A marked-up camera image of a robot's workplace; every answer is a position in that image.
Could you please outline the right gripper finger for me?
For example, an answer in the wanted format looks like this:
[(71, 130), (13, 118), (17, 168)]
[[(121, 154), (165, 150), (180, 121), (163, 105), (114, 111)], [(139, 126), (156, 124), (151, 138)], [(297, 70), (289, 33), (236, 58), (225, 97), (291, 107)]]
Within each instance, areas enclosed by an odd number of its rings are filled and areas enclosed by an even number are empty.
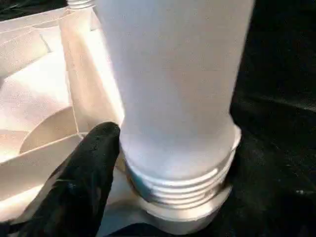
[(1, 222), (2, 237), (94, 237), (97, 235), (119, 155), (120, 128), (94, 127), (50, 175), (17, 218)]

